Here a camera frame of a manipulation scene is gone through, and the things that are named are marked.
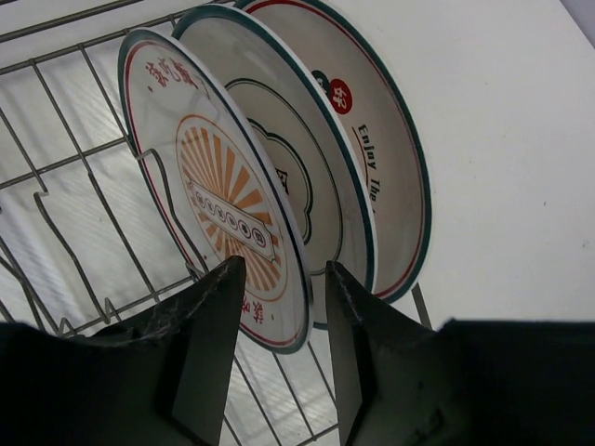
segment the plate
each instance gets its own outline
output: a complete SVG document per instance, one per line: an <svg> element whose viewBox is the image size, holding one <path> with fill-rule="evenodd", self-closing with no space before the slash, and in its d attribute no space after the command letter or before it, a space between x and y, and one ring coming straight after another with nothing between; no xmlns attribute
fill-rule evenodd
<svg viewBox="0 0 595 446"><path fill-rule="evenodd" d="M411 114L381 57L343 14L318 0L239 0L311 71L359 153L378 237L375 294L415 284L430 244L430 180Z"/></svg>
<svg viewBox="0 0 595 446"><path fill-rule="evenodd" d="M172 35L225 85L275 166L306 245L314 321L325 324L328 260L341 262L368 290L376 279L372 206L349 137L310 72L248 14L197 7Z"/></svg>
<svg viewBox="0 0 595 446"><path fill-rule="evenodd" d="M209 268L246 261L242 331L280 353L299 349L311 328L311 282L298 225L275 171L225 88L174 39L132 31L118 80L126 124L142 171L187 261Z"/></svg>

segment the sunburst design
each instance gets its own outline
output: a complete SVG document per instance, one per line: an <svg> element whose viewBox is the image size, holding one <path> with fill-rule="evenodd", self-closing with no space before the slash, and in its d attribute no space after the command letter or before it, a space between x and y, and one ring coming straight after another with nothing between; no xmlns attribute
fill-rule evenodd
<svg viewBox="0 0 595 446"><path fill-rule="evenodd" d="M242 256L246 291L278 299L286 285L284 247L247 160L220 128L197 115L180 123L177 153L192 210L218 258Z"/></svg>

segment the red chinese characters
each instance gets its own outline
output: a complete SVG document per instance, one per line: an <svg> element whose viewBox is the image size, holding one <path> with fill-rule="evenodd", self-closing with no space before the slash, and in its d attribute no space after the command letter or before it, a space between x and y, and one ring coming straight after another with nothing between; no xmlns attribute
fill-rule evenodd
<svg viewBox="0 0 595 446"><path fill-rule="evenodd" d="M244 302L242 302L242 313L249 313L250 312L250 302L248 302L248 298L244 296Z"/></svg>
<svg viewBox="0 0 595 446"><path fill-rule="evenodd" d="M261 302L250 302L246 296L242 302L242 314L251 314L254 322L262 324L264 322L264 307Z"/></svg>
<svg viewBox="0 0 595 446"><path fill-rule="evenodd" d="M157 80L157 83L160 86L167 86L169 79L167 79L164 74L157 67L155 67L154 63L148 62L147 65L145 65L145 68L149 74Z"/></svg>
<svg viewBox="0 0 595 446"><path fill-rule="evenodd" d="M262 324L264 321L264 311L260 302L254 302L252 304L254 310L254 322Z"/></svg>
<svg viewBox="0 0 595 446"><path fill-rule="evenodd" d="M170 80L174 82L183 82L186 85L192 85L194 88L198 89L199 86L192 80L188 70L184 68L184 64L175 61L171 58L158 58L157 63L147 62L145 68L149 72L149 74L157 80L157 83L162 86L166 87L167 83Z"/></svg>
<svg viewBox="0 0 595 446"><path fill-rule="evenodd" d="M353 107L350 88L341 79L333 79L330 82L330 98L333 108L339 114L347 114Z"/></svg>

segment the white wall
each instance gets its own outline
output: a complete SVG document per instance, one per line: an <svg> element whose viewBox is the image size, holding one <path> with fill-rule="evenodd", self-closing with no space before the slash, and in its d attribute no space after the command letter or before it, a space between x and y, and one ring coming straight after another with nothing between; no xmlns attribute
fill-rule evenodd
<svg viewBox="0 0 595 446"><path fill-rule="evenodd" d="M595 317L595 51L559 0L336 0L430 160L434 324Z"/></svg>

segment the red circle logo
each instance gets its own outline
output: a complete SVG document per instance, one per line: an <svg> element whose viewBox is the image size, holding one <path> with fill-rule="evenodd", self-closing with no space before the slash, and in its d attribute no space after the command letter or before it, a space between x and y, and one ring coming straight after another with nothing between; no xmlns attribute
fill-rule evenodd
<svg viewBox="0 0 595 446"><path fill-rule="evenodd" d="M333 79L330 83L329 98L335 108L335 112L339 114L347 114L351 111L353 106L353 96L351 90L340 79Z"/></svg>

